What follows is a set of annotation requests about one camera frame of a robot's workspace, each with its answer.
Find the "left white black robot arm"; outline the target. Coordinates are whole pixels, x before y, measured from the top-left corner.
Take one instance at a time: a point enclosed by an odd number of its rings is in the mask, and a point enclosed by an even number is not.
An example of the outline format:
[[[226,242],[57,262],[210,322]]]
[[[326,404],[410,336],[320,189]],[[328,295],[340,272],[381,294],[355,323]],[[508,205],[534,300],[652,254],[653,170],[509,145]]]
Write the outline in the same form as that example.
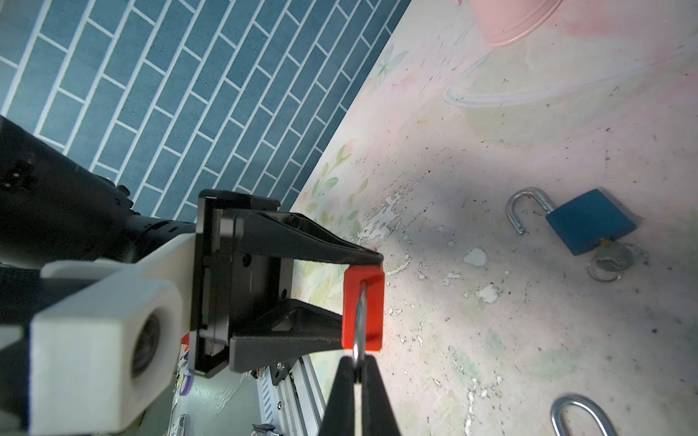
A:
[[[1,122],[1,321],[32,315],[80,286],[39,269],[55,261],[100,258],[136,263],[176,237],[196,238],[193,296],[185,307],[189,365],[206,377],[284,364],[356,342],[367,300],[365,347],[383,345],[383,256],[349,243],[272,198],[203,190],[194,223],[138,214],[128,190],[92,174],[19,125]],[[290,297],[294,261],[345,265],[344,311],[334,314]]]

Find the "red padlock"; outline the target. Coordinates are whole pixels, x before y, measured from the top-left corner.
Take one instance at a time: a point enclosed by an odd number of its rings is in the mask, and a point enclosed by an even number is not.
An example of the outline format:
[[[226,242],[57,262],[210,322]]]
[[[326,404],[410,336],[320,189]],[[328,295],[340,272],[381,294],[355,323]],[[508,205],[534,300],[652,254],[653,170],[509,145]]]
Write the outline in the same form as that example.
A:
[[[352,349],[356,370],[367,352],[383,347],[385,272],[382,265],[355,265],[345,271],[342,347]]]

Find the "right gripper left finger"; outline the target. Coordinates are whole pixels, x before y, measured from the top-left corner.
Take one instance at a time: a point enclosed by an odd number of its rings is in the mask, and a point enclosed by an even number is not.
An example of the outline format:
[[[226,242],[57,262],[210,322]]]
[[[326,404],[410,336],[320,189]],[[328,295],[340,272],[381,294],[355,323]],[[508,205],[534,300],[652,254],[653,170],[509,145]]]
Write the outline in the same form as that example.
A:
[[[325,408],[318,436],[354,436],[354,363],[343,357]]]

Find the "blue padlock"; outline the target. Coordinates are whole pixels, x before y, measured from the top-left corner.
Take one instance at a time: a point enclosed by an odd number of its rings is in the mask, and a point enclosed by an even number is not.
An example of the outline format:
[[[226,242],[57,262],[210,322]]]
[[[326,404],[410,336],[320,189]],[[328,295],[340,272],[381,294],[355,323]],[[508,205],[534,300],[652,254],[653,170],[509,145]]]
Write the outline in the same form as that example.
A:
[[[586,267],[594,281],[612,283],[634,265],[648,263],[646,250],[622,242],[637,229],[637,223],[603,191],[591,190],[560,206],[538,187],[515,192],[505,205],[505,214],[520,235],[526,235],[527,230],[516,212],[516,204],[524,197],[538,203],[545,220],[572,255],[594,253]]]

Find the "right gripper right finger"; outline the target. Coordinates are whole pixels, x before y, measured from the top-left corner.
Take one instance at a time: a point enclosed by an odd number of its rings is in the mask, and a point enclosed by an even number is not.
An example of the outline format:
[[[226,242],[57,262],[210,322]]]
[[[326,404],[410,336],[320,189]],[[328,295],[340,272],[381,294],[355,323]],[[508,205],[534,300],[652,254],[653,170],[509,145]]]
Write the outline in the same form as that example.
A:
[[[365,356],[361,370],[363,436],[400,436],[376,358]]]

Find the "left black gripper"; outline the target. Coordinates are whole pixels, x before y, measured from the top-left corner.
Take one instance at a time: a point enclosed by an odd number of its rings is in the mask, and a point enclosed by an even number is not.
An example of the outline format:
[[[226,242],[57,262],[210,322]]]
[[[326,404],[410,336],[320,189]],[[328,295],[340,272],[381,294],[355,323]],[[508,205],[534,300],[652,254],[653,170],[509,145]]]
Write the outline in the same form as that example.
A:
[[[292,260],[381,265],[378,252],[269,197],[213,189],[197,200],[189,369],[211,378],[267,368],[278,385],[298,359],[342,348],[341,314],[284,300]]]

